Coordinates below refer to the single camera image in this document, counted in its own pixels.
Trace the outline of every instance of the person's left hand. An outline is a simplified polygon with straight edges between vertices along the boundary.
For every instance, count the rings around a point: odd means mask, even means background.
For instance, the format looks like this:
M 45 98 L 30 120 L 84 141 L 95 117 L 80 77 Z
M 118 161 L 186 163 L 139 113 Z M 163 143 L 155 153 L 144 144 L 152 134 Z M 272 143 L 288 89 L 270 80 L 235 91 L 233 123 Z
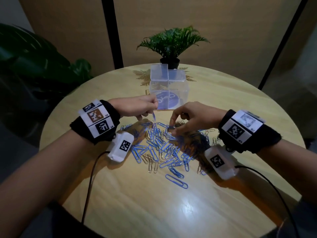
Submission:
M 152 114 L 153 110 L 157 109 L 159 102 L 156 95 L 142 95 L 130 98 L 115 98 L 108 102 L 119 112 L 120 116 L 136 116 L 140 121 L 142 116 Z

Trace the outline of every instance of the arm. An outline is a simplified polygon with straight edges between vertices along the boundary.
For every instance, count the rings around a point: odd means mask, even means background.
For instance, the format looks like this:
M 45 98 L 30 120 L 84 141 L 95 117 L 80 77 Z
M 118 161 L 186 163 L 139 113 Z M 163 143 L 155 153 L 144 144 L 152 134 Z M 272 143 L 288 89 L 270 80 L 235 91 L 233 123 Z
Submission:
M 138 120 L 158 106 L 155 95 L 118 98 L 108 102 L 120 117 L 136 116 Z M 0 185 L 0 237 L 17 237 L 30 219 L 58 194 L 72 165 L 78 161 L 79 153 L 92 145 L 89 140 L 69 130 L 5 180 Z
M 218 128 L 227 111 L 199 102 L 189 102 L 174 110 L 170 125 L 178 116 L 189 120 L 172 131 L 181 135 L 187 131 Z M 257 155 L 289 182 L 305 199 L 317 205 L 317 154 L 286 140 L 262 148 Z

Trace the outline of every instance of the forearm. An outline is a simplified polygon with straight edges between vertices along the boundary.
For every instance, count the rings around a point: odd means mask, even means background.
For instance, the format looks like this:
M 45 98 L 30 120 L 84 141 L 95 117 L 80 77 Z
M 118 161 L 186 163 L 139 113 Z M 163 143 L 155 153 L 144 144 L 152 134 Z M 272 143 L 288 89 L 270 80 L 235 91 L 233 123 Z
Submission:
M 55 197 L 72 164 L 88 144 L 88 140 L 70 130 L 1 184 L 2 237 L 18 236 L 32 216 Z
M 264 147 L 257 155 L 306 200 L 317 204 L 317 154 L 286 140 Z

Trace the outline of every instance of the wristband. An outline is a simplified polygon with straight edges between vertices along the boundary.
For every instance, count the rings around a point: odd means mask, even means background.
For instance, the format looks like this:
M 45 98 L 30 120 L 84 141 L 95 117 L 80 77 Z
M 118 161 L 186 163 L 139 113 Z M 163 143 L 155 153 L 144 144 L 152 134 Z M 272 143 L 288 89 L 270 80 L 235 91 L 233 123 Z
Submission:
M 78 113 L 80 116 L 69 125 L 77 134 L 93 144 L 114 138 L 120 114 L 109 102 L 94 100 Z
M 219 138 L 227 149 L 257 153 L 263 147 L 278 143 L 282 137 L 264 124 L 260 117 L 248 112 L 229 110 L 219 124 Z

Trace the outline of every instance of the round wooden table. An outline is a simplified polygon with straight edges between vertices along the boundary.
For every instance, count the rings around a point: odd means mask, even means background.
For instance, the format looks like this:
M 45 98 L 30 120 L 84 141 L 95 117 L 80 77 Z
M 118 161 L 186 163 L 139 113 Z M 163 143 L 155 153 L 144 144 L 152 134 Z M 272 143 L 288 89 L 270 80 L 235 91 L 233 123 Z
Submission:
M 40 149 L 57 139 L 78 116 L 77 111 L 94 99 L 144 95 L 150 82 L 150 64 L 114 70 L 84 83 L 65 97 L 48 118 Z M 304 147 L 303 139 L 287 113 L 254 86 L 233 76 L 193 65 L 185 69 L 190 92 L 188 101 L 222 109 L 247 109 L 264 118 L 284 139 Z M 172 111 L 157 111 L 156 121 L 169 123 Z M 124 117 L 121 125 L 135 123 Z M 217 131 L 209 137 L 216 137 Z M 62 188 L 60 204 L 81 220 L 94 160 L 108 142 L 90 148 L 70 171 Z M 250 152 L 234 153 L 238 162 L 265 175 L 282 192 L 292 208 L 300 199 L 280 175 Z M 215 173 L 197 174 L 198 161 L 190 162 L 185 175 L 188 189 L 165 178 L 167 167 L 149 174 L 130 153 L 122 163 L 103 156 L 95 170 L 85 225 L 107 238 L 113 237 L 259 237 L 281 224 L 286 211 L 274 189 L 256 174 L 240 169 L 238 176 L 223 181 Z

